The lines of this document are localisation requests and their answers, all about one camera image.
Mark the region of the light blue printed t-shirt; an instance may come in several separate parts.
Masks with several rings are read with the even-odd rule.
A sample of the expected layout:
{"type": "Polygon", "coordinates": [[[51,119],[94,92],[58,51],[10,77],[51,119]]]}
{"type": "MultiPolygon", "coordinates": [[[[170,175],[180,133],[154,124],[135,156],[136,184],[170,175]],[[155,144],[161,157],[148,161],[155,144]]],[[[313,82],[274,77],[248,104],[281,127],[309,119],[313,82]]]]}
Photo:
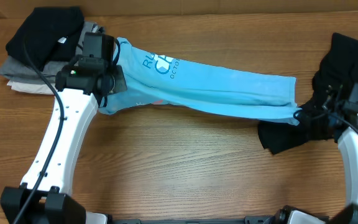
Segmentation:
{"type": "Polygon", "coordinates": [[[177,105],[212,114],[298,125],[294,77],[243,72],[158,55],[120,37],[118,65],[127,90],[109,95],[103,114],[143,106],[177,105]]]}

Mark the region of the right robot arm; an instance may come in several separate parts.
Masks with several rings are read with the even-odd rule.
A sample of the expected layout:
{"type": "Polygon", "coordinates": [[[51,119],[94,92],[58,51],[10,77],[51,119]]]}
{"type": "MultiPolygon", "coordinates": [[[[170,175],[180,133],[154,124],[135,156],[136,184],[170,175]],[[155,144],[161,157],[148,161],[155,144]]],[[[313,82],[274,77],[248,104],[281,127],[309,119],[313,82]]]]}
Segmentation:
{"type": "Polygon", "coordinates": [[[328,97],[319,111],[319,118],[328,118],[344,164],[346,181],[346,205],[332,218],[313,215],[298,208],[285,206],[266,219],[266,223],[358,223],[358,83],[349,95],[328,88],[328,97]]]}

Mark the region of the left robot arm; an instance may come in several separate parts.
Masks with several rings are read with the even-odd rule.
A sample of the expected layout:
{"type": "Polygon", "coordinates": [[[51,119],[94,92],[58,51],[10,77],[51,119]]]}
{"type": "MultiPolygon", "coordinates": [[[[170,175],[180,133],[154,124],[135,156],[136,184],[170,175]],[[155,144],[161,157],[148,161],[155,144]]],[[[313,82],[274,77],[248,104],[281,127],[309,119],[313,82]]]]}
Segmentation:
{"type": "Polygon", "coordinates": [[[83,51],[45,84],[55,96],[39,151],[18,187],[5,187],[0,204],[9,223],[112,223],[112,216],[88,212],[72,194],[76,162],[86,131],[108,96],[127,90],[118,65],[120,43],[87,32],[83,51]]]}

